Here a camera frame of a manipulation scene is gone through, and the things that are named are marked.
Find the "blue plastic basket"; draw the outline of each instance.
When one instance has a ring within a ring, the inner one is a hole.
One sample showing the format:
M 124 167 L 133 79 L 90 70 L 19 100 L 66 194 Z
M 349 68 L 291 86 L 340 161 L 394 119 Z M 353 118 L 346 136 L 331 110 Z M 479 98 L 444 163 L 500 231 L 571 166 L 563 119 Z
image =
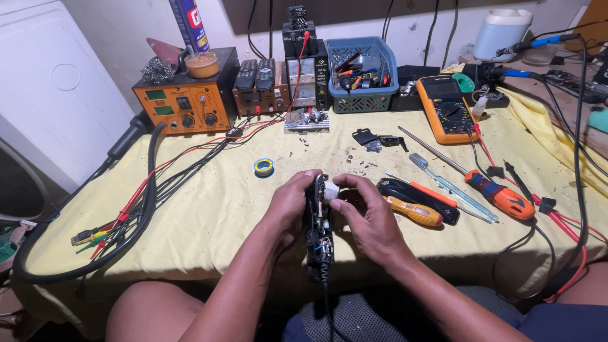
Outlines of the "blue plastic basket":
M 334 98 L 334 112 L 365 113 L 371 111 L 389 110 L 390 97 L 399 89 L 397 83 L 397 62 L 395 55 L 380 37 L 359 37 L 329 39 L 325 41 L 327 54 L 330 58 L 330 94 Z M 378 70 L 378 77 L 384 77 L 388 71 L 391 75 L 390 86 L 385 88 L 355 89 L 349 93 L 346 90 L 334 88 L 337 74 L 336 68 L 347 61 L 355 53 L 361 56 L 379 55 L 382 66 Z

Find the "yellow screwdriver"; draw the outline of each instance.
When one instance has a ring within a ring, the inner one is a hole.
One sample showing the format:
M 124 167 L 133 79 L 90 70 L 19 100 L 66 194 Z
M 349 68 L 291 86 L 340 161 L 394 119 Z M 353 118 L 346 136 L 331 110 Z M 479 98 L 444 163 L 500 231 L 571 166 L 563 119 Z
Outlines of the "yellow screwdriver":
M 392 196 L 383 196 L 386 202 L 390 204 L 391 209 L 398 211 L 413 221 L 420 223 L 421 225 L 439 227 L 443 221 L 443 216 L 437 211 L 420 204 L 412 204 L 403 202 L 399 198 Z

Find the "digital display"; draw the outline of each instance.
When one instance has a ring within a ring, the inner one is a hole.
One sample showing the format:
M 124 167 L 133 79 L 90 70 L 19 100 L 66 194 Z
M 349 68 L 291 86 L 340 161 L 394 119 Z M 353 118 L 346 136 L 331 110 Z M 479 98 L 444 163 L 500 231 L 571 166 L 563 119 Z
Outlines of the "digital display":
M 256 102 L 256 101 L 261 101 L 261 100 L 262 100 L 262 95 L 257 91 L 243 93 L 243 101 L 245 101 L 245 102 Z
M 154 107 L 154 110 L 156 111 L 156 115 L 174 115 L 175 113 L 173 112 L 173 108 L 166 106 L 166 107 Z
M 165 96 L 165 92 L 162 89 L 147 90 L 145 91 L 145 93 L 148 100 L 161 100 L 167 98 L 167 96 Z
M 424 85 L 424 89 L 426 90 L 427 95 L 429 96 L 440 96 L 444 94 L 453 94 L 460 92 L 460 87 L 458 87 L 458 83 L 456 82 L 446 82 L 446 83 L 426 83 Z

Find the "workbench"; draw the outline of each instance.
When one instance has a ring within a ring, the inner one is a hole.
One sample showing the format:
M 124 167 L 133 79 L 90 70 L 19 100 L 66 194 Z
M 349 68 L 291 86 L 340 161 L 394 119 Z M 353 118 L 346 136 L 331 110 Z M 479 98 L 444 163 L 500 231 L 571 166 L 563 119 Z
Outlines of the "workbench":
M 557 199 L 557 210 L 579 218 L 576 191 L 571 185 L 573 172 L 527 133 L 526 127 L 515 120 L 509 110 L 489 110 L 488 113 L 480 126 L 494 160 L 507 160 L 532 193 Z M 282 124 L 275 124 L 261 130 L 242 146 L 226 148 L 156 211 L 139 241 L 120 260 L 89 275 L 84 299 L 75 294 L 79 279 L 52 285 L 29 285 L 13 277 L 11 286 L 26 310 L 44 319 L 70 321 L 86 337 L 101 338 L 110 308 L 133 282 L 169 279 L 215 284 L 262 218 L 274 190 L 299 170 L 320 168 L 330 179 L 341 173 L 364 171 L 374 183 L 385 177 L 384 171 L 389 171 L 450 197 L 409 161 L 409 154 L 400 146 L 384 147 L 380 153 L 366 152 L 351 136 L 358 128 L 369 128 L 374 134 L 402 136 L 397 129 L 400 125 L 463 167 L 475 167 L 471 145 L 437 144 L 422 111 L 357 114 L 330 111 L 329 117 L 329 133 L 284 134 Z M 160 164 L 189 146 L 220 136 L 223 133 L 161 137 L 156 161 Z M 465 184 L 462 174 L 424 147 L 407 136 L 405 140 L 411 153 L 419 153 L 429 161 L 432 170 L 487 205 L 500 218 L 500 223 L 490 225 L 462 212 L 457 225 L 429 229 L 395 214 L 405 240 L 414 254 L 441 276 L 493 287 L 490 270 L 495 255 L 530 228 L 488 204 L 480 193 Z M 27 270 L 35 274 L 53 274 L 89 262 L 92 250 L 76 255 L 78 248 L 71 246 L 70 238 L 116 217 L 147 175 L 149 141 L 149 135 L 142 137 L 121 161 L 88 184 L 62 210 L 33 247 L 26 263 Z M 207 151 L 202 149 L 184 155 L 160 179 L 182 170 Z M 348 155 L 353 155 L 351 163 L 347 163 Z M 480 163 L 487 166 L 489 162 L 479 147 L 478 155 Z M 269 178 L 254 175 L 253 164 L 260 158 L 275 161 L 275 172 Z M 368 162 L 378 167 L 365 168 Z M 504 180 L 497 182 L 513 188 Z M 585 187 L 584 192 L 591 226 L 608 234 L 604 213 L 608 199 L 592 187 Z M 569 256 L 575 243 L 546 215 L 537 214 L 536 218 L 538 226 L 553 242 L 559 268 L 564 263 L 564 254 Z M 358 251 L 343 219 L 336 215 L 332 225 L 336 230 L 336 263 L 330 268 L 331 291 L 390 282 L 379 267 Z M 593 234 L 587 248 L 589 260 L 607 253 L 606 244 Z M 297 306 L 322 297 L 322 286 L 308 279 L 305 251 L 303 239 L 299 239 L 279 260 L 268 293 L 269 305 Z M 547 243 L 535 234 L 524 246 L 502 256 L 497 266 L 498 281 L 511 293 L 530 294 L 544 281 L 549 262 Z
M 566 57 L 572 55 L 573 53 L 570 51 L 558 51 L 558 56 Z M 479 61 L 475 60 L 472 54 L 461 55 L 459 57 L 459 61 L 462 63 L 480 63 Z M 525 65 L 521 61 L 521 55 L 518 55 L 515 60 L 509 63 L 502 63 L 502 65 L 504 65 L 506 68 L 513 68 L 515 70 L 533 71 L 540 75 L 546 74 L 550 69 L 555 69 L 560 71 L 566 71 L 575 76 L 580 77 L 582 71 L 582 61 L 571 58 L 565 59 L 565 65 L 529 66 Z M 598 70 L 599 66 L 593 65 L 591 63 L 588 64 L 586 74 L 587 82 L 591 82 L 593 76 L 598 72 Z M 507 89 L 512 89 L 543 103 L 545 107 L 548 108 L 549 113 L 551 114 L 551 122 L 560 129 L 564 129 L 562 122 L 559 120 L 557 114 L 555 113 L 555 110 L 553 108 L 553 102 L 551 102 L 551 97 L 549 96 L 547 89 L 541 82 L 532 79 L 523 79 L 520 77 L 505 77 L 503 82 L 506 85 Z M 576 120 L 576 106 L 578 104 L 578 98 L 552 85 L 549 85 L 549 87 L 551 87 L 551 90 L 555 95 L 555 99 L 557 100 L 559 107 L 564 113 L 566 122 L 572 129 L 572 132 L 574 132 Z M 587 119 L 589 118 L 589 115 L 591 113 L 589 108 L 592 106 L 603 107 L 604 105 L 601 103 L 596 105 L 591 105 L 589 103 L 582 104 L 581 142 L 589 146 L 592 150 L 596 151 L 604 158 L 608 159 L 608 134 L 587 126 Z

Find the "blue spray can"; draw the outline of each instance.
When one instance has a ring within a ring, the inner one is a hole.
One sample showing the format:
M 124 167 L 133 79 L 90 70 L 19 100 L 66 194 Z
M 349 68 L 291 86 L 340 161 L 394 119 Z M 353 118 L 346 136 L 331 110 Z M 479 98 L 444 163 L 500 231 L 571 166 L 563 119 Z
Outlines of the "blue spray can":
M 209 41 L 195 0 L 169 0 L 179 31 L 190 54 L 209 50 Z

